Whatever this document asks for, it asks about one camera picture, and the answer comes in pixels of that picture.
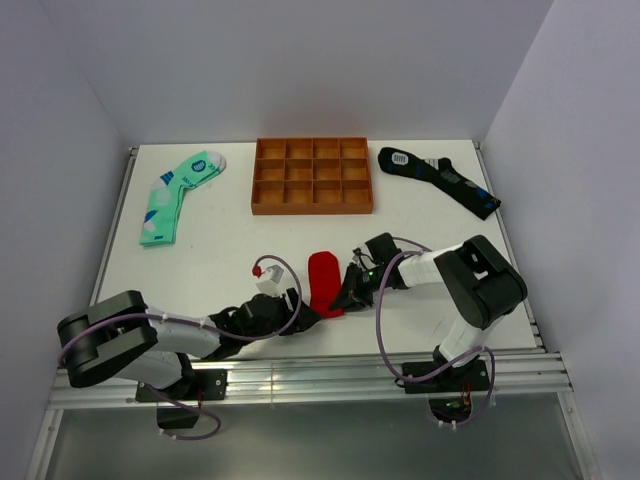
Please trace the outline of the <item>red santa sock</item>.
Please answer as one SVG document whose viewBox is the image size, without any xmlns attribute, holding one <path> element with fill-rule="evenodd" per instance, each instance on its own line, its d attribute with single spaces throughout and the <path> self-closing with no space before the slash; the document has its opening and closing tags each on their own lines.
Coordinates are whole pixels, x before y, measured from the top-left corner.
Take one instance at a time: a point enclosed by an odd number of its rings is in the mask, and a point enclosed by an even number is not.
<svg viewBox="0 0 640 480">
<path fill-rule="evenodd" d="M 341 287 L 341 276 L 337 257 L 328 251 L 312 254 L 308 260 L 308 277 L 310 307 L 323 319 L 343 316 L 343 309 L 330 308 Z"/>
</svg>

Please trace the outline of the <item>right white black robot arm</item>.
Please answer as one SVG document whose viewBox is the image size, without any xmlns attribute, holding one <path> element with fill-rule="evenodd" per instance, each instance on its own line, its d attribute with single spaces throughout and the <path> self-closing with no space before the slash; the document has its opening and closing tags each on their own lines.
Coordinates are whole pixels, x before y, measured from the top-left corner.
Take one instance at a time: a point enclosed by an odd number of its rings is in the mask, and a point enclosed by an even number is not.
<svg viewBox="0 0 640 480">
<path fill-rule="evenodd" d="M 458 317 L 434 350 L 432 370 L 438 386 L 455 389 L 466 379 L 467 365 L 484 350 L 495 326 L 527 299 L 527 285 L 483 235 L 441 250 L 409 241 L 417 249 L 403 251 L 397 245 L 400 240 L 385 232 L 355 249 L 329 309 L 355 312 L 374 307 L 377 342 L 383 348 L 380 303 L 384 291 L 444 284 Z"/>
</svg>

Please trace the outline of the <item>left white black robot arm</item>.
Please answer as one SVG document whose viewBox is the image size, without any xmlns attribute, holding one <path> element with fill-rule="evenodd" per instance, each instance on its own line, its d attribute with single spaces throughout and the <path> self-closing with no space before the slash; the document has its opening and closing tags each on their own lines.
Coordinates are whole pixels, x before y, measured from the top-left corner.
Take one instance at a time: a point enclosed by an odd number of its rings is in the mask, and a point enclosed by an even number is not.
<svg viewBox="0 0 640 480">
<path fill-rule="evenodd" d="M 183 399 L 195 386 L 192 358 L 224 360 L 258 340 L 303 333 L 320 319 L 293 288 L 200 318 L 168 314 L 127 290 L 58 323 L 59 365 L 74 388 L 121 378 Z"/>
</svg>

